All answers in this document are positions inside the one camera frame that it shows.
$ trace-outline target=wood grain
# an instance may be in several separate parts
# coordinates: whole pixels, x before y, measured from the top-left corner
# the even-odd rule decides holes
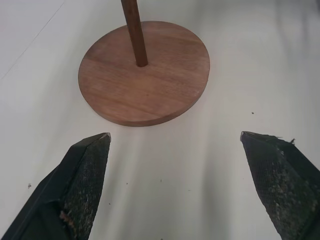
[[[126,25],[131,38],[136,65],[144,67],[148,64],[144,35],[141,28],[137,0],[121,0]]]
[[[142,22],[149,64],[138,67],[127,26],[100,38],[79,68],[88,104],[116,124],[143,127],[187,111],[207,85],[210,58],[203,42],[179,25]]]

